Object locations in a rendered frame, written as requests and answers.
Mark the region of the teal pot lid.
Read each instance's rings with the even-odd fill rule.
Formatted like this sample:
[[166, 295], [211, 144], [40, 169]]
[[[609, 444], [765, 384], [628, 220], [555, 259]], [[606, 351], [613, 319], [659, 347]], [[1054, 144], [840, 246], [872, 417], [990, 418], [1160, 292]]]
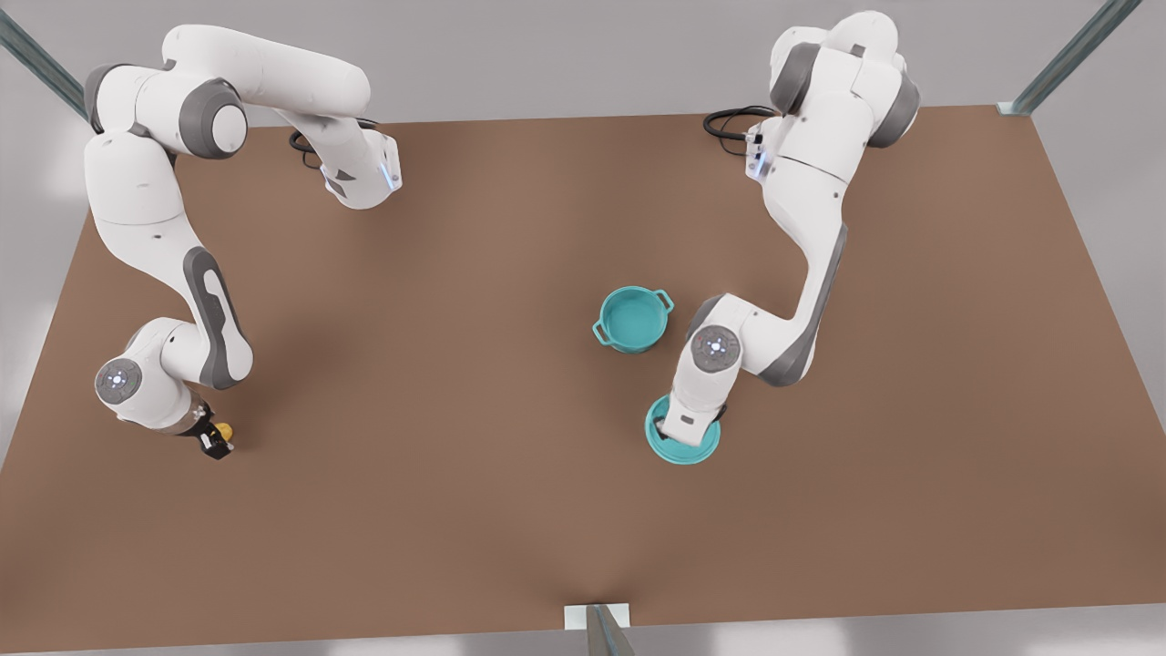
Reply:
[[665, 419], [668, 407], [670, 407], [670, 400], [663, 395], [663, 397], [655, 400], [645, 416], [644, 432], [652, 451], [666, 463], [675, 465], [695, 465], [712, 456], [721, 440], [719, 419], [712, 421], [707, 428], [698, 446], [689, 446], [670, 439], [659, 431], [658, 423]]

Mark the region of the silver frame post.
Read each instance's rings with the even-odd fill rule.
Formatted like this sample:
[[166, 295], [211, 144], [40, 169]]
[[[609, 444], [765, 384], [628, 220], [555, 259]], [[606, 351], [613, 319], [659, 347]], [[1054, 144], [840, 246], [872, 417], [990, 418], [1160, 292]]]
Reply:
[[45, 87], [58, 96], [77, 115], [87, 119], [84, 90], [79, 80], [47, 52], [36, 38], [24, 31], [24, 28], [3, 8], [0, 8], [0, 45], [3, 45], [17, 63], [45, 84]]
[[1105, 0], [1016, 99], [996, 103], [999, 115], [1032, 117], [1140, 5], [1142, 0]]
[[630, 627], [628, 604], [567, 605], [566, 630], [585, 630], [588, 656], [635, 656], [624, 630]]

